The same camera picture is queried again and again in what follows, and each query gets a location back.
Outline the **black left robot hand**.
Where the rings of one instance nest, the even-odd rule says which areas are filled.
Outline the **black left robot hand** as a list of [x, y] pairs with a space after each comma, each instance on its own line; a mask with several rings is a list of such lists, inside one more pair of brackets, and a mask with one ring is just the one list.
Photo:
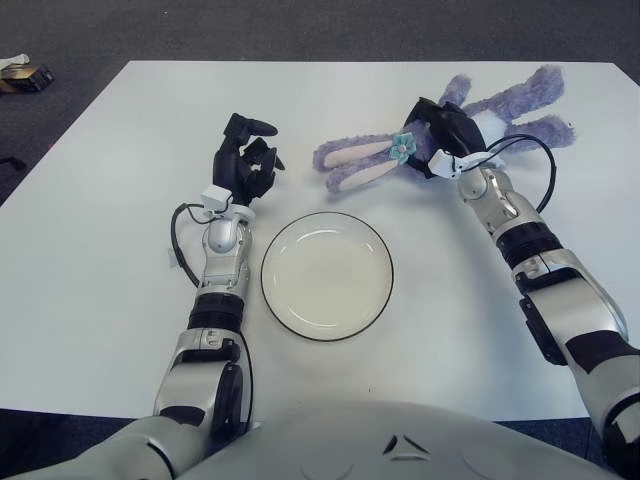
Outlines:
[[212, 183], [229, 190], [234, 204], [249, 207], [273, 187], [276, 170], [285, 170], [277, 149], [265, 141], [277, 134], [269, 123], [231, 115], [214, 155]]

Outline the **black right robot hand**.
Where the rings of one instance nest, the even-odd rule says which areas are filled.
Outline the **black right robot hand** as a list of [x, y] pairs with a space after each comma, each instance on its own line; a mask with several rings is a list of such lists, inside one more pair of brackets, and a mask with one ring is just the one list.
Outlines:
[[403, 129], [412, 133], [416, 142], [416, 150], [406, 164], [426, 179], [457, 179], [470, 164], [468, 156], [487, 149], [474, 120], [451, 102], [441, 106], [420, 98]]

